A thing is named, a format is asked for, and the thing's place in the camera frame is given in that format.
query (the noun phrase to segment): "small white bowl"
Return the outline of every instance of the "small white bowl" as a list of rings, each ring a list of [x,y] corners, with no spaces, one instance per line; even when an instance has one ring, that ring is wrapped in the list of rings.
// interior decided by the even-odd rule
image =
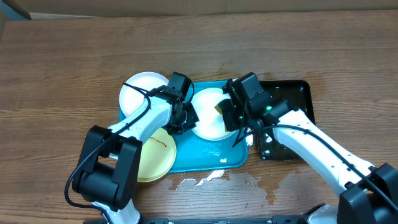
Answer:
[[[219,141],[234,133],[234,131],[225,130],[223,117],[215,109],[215,106],[225,99],[230,99],[230,97],[228,94],[223,94],[220,88],[207,88],[193,96],[192,105],[199,117],[199,122],[192,131],[197,136],[210,141]]]
[[[155,72],[141,72],[133,75],[126,81],[127,84],[151,90],[162,85],[167,85],[169,80]],[[123,114],[128,117],[144,102],[144,96],[138,91],[123,85],[119,94],[119,105]]]

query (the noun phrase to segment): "blue tray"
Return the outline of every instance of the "blue tray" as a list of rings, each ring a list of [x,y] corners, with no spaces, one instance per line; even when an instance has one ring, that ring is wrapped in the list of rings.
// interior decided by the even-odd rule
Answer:
[[[225,80],[211,82],[195,82],[195,93],[206,88],[221,88]],[[192,95],[190,88],[187,99]],[[125,117],[119,109],[119,120]],[[220,141],[208,141],[198,137],[192,130],[183,135],[173,135],[177,146],[177,156],[169,173],[189,172],[198,170],[229,169],[239,167],[248,158],[246,140],[232,148],[238,132]]]

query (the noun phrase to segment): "black tray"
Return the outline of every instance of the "black tray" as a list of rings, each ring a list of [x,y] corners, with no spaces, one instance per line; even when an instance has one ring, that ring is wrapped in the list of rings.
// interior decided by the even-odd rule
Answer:
[[[315,124],[310,85],[304,80],[261,81],[265,91],[269,91],[273,98],[283,97],[294,106],[298,106]],[[264,160],[291,160],[301,159],[288,147],[280,144],[264,134],[257,135],[257,147],[261,159]]]

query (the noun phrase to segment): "wooden table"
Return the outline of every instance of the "wooden table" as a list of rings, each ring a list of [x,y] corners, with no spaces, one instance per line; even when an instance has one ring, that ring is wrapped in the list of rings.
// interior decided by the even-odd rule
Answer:
[[[377,166],[398,167],[398,11],[8,22],[0,43],[2,222],[100,217],[65,202],[65,181],[87,130],[118,121],[121,83],[148,70],[194,81],[250,71],[304,79],[322,130]],[[305,162],[260,161],[253,147],[242,167],[194,187],[209,173],[141,184],[136,208],[145,217],[244,218],[338,201]]]

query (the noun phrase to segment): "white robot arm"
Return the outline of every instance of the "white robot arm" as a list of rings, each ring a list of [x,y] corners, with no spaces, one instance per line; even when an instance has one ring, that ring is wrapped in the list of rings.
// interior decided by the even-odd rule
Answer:
[[[288,124],[310,130],[325,140],[347,161],[354,164],[362,174],[369,175],[371,173],[369,167],[373,165],[370,162],[360,159],[332,140],[332,138],[317,128],[303,111],[290,111],[280,117],[279,121],[278,124]],[[275,128],[273,132],[275,139],[292,149],[314,168],[328,182],[338,197],[347,190],[345,187],[346,183],[356,184],[362,179],[313,136],[289,128]]]
[[[159,128],[166,129],[169,134],[182,134],[195,127],[196,112],[190,100],[183,103],[192,84],[187,76],[175,72],[167,86],[146,93],[143,104],[125,120],[108,129],[92,127],[78,167],[65,187],[67,202],[101,210],[109,223],[138,223],[140,215],[131,196],[136,188],[141,147]],[[140,88],[130,87],[142,92]],[[116,167],[102,164],[98,156],[118,160]],[[73,190],[94,206],[76,204],[68,198],[72,180]]]

